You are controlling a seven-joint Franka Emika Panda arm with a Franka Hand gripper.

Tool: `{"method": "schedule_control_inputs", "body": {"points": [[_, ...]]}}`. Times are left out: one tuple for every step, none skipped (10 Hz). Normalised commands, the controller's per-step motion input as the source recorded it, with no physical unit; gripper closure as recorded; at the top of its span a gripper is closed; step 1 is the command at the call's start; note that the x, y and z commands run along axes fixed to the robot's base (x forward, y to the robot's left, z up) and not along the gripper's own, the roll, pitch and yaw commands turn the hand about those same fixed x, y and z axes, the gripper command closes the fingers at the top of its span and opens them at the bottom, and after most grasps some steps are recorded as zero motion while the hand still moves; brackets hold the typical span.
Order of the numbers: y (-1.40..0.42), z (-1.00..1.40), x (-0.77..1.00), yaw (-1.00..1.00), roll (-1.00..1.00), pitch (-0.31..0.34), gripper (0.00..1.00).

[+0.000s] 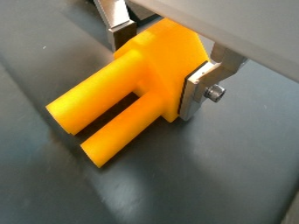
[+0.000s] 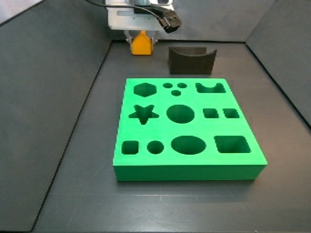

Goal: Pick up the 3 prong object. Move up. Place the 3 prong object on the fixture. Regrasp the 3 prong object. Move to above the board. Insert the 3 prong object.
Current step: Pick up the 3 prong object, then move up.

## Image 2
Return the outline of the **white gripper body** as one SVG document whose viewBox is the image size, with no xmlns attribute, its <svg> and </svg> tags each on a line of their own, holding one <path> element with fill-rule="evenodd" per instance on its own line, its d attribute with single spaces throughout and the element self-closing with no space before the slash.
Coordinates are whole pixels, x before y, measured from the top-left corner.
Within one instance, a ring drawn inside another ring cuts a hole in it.
<svg viewBox="0 0 311 233">
<path fill-rule="evenodd" d="M 129 7 L 115 8 L 115 5 L 161 6 L 174 9 L 173 0 L 105 0 L 105 3 L 110 5 L 107 8 L 109 26 L 114 30 L 162 30 L 162 25 L 150 13 Z"/>
</svg>

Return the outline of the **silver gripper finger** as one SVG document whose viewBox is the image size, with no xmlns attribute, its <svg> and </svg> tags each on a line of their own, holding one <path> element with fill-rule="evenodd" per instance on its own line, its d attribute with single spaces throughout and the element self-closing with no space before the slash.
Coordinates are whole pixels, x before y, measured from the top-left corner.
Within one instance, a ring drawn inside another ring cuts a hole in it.
<svg viewBox="0 0 311 233">
<path fill-rule="evenodd" d="M 133 35 L 131 35 L 129 30 L 125 30 L 125 36 L 126 36 L 126 40 L 127 40 L 129 44 L 131 45 L 133 44 Z"/>
<path fill-rule="evenodd" d="M 158 40 L 159 40 L 159 31 L 153 31 L 153 37 L 151 37 L 153 46 L 155 46 Z"/>
</svg>

